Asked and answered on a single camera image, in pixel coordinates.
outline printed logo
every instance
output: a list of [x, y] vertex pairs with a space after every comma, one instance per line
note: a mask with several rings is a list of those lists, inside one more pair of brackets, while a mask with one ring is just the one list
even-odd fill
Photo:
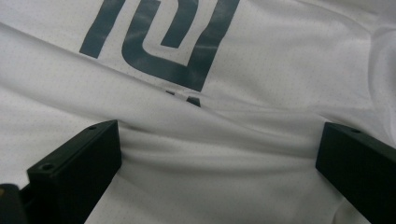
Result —
[[[187, 65], [147, 53], [143, 42], [161, 2], [141, 0], [122, 44], [122, 57], [133, 68], [177, 85], [201, 91], [219, 44], [230, 27], [240, 0], [218, 0], [209, 24], [199, 36]], [[98, 58], [125, 0], [105, 0], [80, 53]], [[190, 30], [198, 0], [178, 0], [177, 13], [161, 45], [177, 49]]]

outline white cloth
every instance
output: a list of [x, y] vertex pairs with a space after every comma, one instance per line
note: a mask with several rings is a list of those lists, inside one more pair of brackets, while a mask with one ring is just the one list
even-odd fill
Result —
[[[0, 182], [117, 119], [123, 164], [87, 223], [368, 223], [315, 160], [325, 121], [396, 146], [395, 1], [241, 0], [201, 91], [122, 58], [139, 2], [95, 59], [79, 50], [103, 1], [0, 0]], [[187, 64], [216, 2], [171, 49], [161, 1], [145, 50]]]

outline white fabric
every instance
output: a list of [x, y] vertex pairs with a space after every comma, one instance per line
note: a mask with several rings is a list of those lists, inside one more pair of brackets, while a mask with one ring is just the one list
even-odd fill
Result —
[[[169, 49], [162, 1], [145, 49], [186, 64], [216, 4], [199, 2]], [[396, 146], [395, 1], [241, 0], [201, 92], [122, 59], [138, 0], [98, 59], [78, 53], [102, 3], [0, 0], [1, 183], [117, 119], [123, 164], [87, 223], [368, 223], [315, 159], [325, 121]]]

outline screw hole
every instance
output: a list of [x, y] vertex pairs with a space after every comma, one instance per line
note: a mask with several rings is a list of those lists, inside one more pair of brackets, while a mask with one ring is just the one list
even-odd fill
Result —
[[360, 133], [361, 131], [356, 130], [356, 129], [351, 129], [350, 131], [352, 131], [353, 133]]
[[53, 167], [55, 167], [53, 164], [51, 164], [51, 163], [46, 163], [46, 164], [42, 165], [42, 166], [40, 167], [40, 169], [41, 169], [41, 170], [47, 171], [47, 170], [52, 169]]

